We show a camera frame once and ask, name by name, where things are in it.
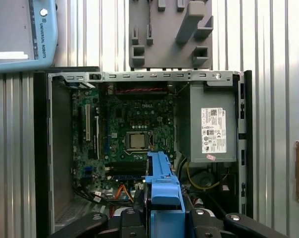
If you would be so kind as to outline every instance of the white label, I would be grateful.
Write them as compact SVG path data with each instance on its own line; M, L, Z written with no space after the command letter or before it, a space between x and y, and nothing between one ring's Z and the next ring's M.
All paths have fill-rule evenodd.
M202 153L226 153L226 113L222 108L201 108Z
M26 60L28 55L23 51L0 52L0 60Z
M100 198L100 197L95 197L95 198L94 198L94 201L95 201L95 202L100 202L100 201L101 201L101 198Z
M101 197L102 193L101 193L101 192L98 192L98 191L96 191L96 192L95 192L95 195L97 195L97 196Z

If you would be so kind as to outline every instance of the barcode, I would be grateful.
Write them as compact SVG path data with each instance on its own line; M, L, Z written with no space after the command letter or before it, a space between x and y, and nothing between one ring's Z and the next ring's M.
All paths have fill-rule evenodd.
M217 110L211 110L211 116L216 116L217 115Z

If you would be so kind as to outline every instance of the motherboard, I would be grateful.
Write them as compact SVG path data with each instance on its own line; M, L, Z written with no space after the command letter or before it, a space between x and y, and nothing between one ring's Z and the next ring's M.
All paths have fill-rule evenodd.
M95 189L117 188L144 179L148 151L174 152L172 94L108 94L74 90L73 177Z

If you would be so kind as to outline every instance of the warning label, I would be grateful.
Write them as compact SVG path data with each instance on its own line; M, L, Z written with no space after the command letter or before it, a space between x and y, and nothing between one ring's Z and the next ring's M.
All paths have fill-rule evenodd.
M226 121L222 108L201 108L202 153L226 153Z

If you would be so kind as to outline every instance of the cpu socket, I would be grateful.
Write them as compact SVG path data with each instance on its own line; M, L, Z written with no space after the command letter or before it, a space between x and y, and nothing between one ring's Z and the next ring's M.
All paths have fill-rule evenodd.
M126 133L127 151L147 151L153 148L152 131L130 131Z

